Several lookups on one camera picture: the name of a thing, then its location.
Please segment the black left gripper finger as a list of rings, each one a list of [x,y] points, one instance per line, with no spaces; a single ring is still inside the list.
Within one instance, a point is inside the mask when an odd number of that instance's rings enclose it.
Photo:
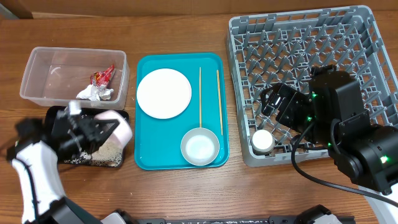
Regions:
[[[107,140],[119,124],[120,122],[117,119],[92,119],[91,126],[93,127],[93,136],[95,140]]]
[[[86,137],[83,138],[82,143],[82,151],[87,154],[92,154],[99,150],[99,148],[105,143],[104,138],[99,139],[88,139]]]

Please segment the white tissue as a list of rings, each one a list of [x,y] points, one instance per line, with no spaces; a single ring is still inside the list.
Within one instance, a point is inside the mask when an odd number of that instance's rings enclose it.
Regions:
[[[108,88],[104,88],[102,90],[98,88],[96,85],[90,84],[84,90],[79,92],[76,98],[81,100],[90,100],[90,101],[110,100],[113,91],[114,91],[113,89],[108,89]]]

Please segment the white paper cup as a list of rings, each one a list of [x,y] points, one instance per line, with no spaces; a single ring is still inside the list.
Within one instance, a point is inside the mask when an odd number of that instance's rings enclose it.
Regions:
[[[269,131],[265,129],[257,130],[252,135],[251,146],[256,154],[270,154],[275,146],[274,137]]]

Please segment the red snack wrapper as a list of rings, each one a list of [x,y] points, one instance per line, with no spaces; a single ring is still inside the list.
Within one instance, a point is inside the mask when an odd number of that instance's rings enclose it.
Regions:
[[[97,88],[105,88],[112,80],[115,73],[115,66],[112,64],[105,71],[95,72],[90,76],[90,83]]]

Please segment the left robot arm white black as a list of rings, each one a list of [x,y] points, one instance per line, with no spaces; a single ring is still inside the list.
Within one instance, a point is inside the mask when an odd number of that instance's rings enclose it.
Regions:
[[[17,171],[24,203],[23,223],[101,223],[72,202],[63,189],[58,162],[91,155],[103,144],[124,148],[131,138],[127,119],[114,110],[84,116],[80,109],[57,111],[51,123],[26,118],[6,159]]]

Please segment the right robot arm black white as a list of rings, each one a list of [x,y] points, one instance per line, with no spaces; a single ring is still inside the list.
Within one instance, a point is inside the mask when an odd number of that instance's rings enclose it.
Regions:
[[[298,133],[291,162],[303,177],[326,187],[362,195],[379,223],[397,223],[397,128],[371,124],[359,81],[336,65],[312,67],[309,93],[279,82],[261,92],[261,112]],[[295,160],[302,140],[321,144],[335,166],[357,188],[316,178]]]

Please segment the grey dishwasher rack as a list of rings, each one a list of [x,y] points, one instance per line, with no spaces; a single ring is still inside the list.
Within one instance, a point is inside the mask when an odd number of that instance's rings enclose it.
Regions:
[[[372,11],[348,6],[237,16],[229,20],[226,50],[237,106],[244,163],[288,164],[295,131],[261,113],[260,94],[282,82],[307,93],[314,66],[336,65],[357,79],[374,124],[397,126],[397,76]],[[269,131],[270,154],[256,154],[252,135]]]

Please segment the pile of rice grains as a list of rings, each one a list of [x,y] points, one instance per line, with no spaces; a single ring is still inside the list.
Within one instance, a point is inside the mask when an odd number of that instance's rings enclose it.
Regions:
[[[113,142],[105,142],[97,151],[89,154],[82,151],[81,154],[70,160],[65,160],[65,164],[77,164],[99,167],[117,167],[123,163],[123,152]]]

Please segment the clear plastic bin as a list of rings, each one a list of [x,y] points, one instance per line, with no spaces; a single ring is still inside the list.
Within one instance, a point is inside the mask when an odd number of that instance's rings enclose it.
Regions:
[[[83,108],[122,110],[126,104],[130,69],[121,50],[36,47],[22,77],[19,94],[40,106],[66,106],[90,84],[90,76],[114,66],[109,100],[80,100]]]

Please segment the white round plate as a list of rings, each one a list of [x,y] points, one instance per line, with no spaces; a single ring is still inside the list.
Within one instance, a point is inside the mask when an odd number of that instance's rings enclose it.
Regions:
[[[156,119],[170,119],[181,114],[192,98],[187,77],[171,68],[148,73],[139,83],[136,99],[145,114]]]

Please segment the right wooden chopstick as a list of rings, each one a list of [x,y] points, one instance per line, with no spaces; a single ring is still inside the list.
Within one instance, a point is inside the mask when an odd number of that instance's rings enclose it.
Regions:
[[[220,72],[219,70],[216,71],[217,77],[217,87],[218,87],[218,108],[219,108],[219,116],[220,116],[220,129],[221,135],[223,135],[223,114],[222,114],[222,107],[221,107],[221,87],[220,87]]]

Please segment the wooden chopstick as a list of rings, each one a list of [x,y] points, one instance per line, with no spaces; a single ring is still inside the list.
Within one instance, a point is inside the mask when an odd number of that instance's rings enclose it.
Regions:
[[[199,68],[198,78],[198,92],[199,92],[199,127],[202,128],[202,112],[201,112],[201,67]]]
[[[218,108],[219,108],[219,116],[220,116],[220,129],[221,135],[223,135],[223,114],[222,114],[222,107],[221,107],[221,87],[220,87],[220,72],[219,70],[216,71],[217,77],[217,87],[218,87]]]

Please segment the grey small bowl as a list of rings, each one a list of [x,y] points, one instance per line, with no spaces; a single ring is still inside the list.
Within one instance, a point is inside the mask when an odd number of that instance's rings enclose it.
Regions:
[[[207,166],[218,156],[220,142],[209,129],[194,128],[183,136],[180,150],[183,158],[191,165]]]

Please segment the left wooden chopstick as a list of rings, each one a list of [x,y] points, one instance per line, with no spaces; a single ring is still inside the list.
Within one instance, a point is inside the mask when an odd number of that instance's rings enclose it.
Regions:
[[[199,68],[198,78],[198,92],[199,92],[199,127],[202,128],[202,112],[201,112],[201,67]]]

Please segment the black rail at bottom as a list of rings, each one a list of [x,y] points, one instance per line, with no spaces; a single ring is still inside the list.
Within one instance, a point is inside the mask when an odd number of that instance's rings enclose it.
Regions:
[[[138,219],[139,224],[296,224],[296,223],[342,223],[356,224],[354,216],[339,217],[323,205],[316,205],[299,215],[271,215],[266,218],[214,218],[167,220],[164,218]]]

